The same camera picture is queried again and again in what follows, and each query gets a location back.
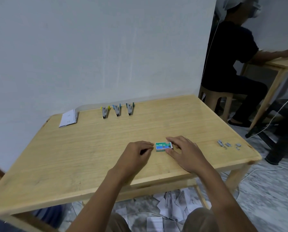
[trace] forearm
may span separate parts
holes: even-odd
[[[213,167],[199,177],[206,188],[221,232],[257,231]]]
[[[284,55],[285,55],[284,51],[276,51],[276,52],[258,51],[251,59],[251,62],[255,64],[263,64],[276,58],[282,58],[284,57]]]
[[[121,177],[110,169],[67,232],[104,232],[122,186]]]

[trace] beige pants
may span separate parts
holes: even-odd
[[[125,219],[117,214],[111,214],[106,232],[131,232]],[[186,219],[182,232],[218,232],[214,214],[206,208],[197,208]]]

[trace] person in black shirt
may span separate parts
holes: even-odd
[[[225,5],[227,15],[217,27],[211,43],[209,42],[211,46],[202,79],[202,86],[206,89],[247,95],[235,115],[228,121],[231,125],[241,127],[250,127],[248,118],[265,97],[267,86],[237,75],[233,67],[235,61],[261,65],[275,58],[288,57],[288,50],[273,53],[259,51],[251,31],[241,26],[252,17],[254,1],[228,0]]]

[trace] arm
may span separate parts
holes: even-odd
[[[167,140],[180,148],[181,154],[171,149],[166,149],[166,152],[186,171],[198,175],[204,184],[220,232],[256,232],[257,229],[198,146],[182,136],[167,137]]]
[[[147,163],[154,144],[150,142],[129,143],[115,166],[94,195],[69,226],[67,232],[103,232],[107,227],[116,198],[124,183]]]
[[[264,64],[276,58],[288,58],[288,50],[276,52],[258,51],[250,61],[255,64]]]

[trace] white wall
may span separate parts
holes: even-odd
[[[0,168],[46,119],[197,93],[216,0],[0,0]]]
[[[226,12],[222,9],[223,2],[224,0],[217,0],[216,8],[225,16]],[[259,0],[259,3],[262,5],[261,14],[257,18],[248,19],[243,27],[252,31],[260,49],[270,51],[288,49],[288,0]],[[234,67],[238,74],[242,66],[240,62],[235,63]],[[274,71],[256,66],[247,71],[247,77],[264,82],[268,86],[273,82],[275,75]],[[277,97],[282,86],[283,84],[273,99]],[[288,97],[288,90],[283,97]]]

